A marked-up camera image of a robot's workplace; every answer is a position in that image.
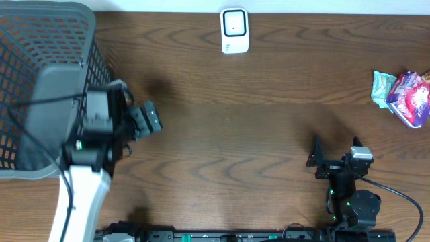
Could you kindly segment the orange red snack bar wrapper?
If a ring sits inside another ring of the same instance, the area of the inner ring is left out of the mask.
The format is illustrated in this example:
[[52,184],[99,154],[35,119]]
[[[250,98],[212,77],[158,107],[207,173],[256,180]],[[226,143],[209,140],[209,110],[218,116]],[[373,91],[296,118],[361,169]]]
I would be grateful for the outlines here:
[[427,71],[421,76],[421,78],[428,84],[430,84],[430,71]]

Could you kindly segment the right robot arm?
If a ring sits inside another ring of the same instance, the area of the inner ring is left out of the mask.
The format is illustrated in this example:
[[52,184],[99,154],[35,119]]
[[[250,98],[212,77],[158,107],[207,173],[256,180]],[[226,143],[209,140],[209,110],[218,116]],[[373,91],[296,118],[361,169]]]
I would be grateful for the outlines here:
[[327,210],[334,223],[325,229],[327,241],[369,241],[369,231],[376,226],[380,211],[379,195],[369,190],[358,190],[355,181],[368,174],[374,162],[372,152],[355,137],[350,152],[338,160],[327,159],[319,137],[315,136],[306,162],[315,167],[316,179],[327,179]]

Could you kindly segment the purple snack box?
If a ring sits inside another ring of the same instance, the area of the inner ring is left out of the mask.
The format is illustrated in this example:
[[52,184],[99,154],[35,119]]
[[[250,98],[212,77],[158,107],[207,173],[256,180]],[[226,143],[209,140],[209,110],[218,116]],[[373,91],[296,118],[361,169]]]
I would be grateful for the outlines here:
[[403,73],[386,103],[409,128],[420,128],[429,117],[429,84],[416,72]]

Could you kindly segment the teal snack packet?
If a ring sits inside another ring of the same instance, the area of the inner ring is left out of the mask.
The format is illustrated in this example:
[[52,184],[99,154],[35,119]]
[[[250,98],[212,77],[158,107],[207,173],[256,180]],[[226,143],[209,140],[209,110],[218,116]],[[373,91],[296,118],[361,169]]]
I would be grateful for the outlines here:
[[379,108],[386,108],[393,113],[392,108],[386,103],[386,99],[397,78],[393,75],[381,73],[379,71],[374,71],[373,78],[372,92],[370,96],[372,101],[378,104]]

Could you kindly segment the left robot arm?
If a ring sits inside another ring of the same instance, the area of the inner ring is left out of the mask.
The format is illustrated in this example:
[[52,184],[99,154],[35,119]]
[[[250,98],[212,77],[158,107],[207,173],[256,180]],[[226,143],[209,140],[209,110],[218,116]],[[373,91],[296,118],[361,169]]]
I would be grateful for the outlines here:
[[99,213],[123,150],[130,142],[162,128],[154,103],[146,102],[129,107],[121,125],[110,133],[97,130],[70,135],[63,147],[65,170],[49,242],[94,240]]

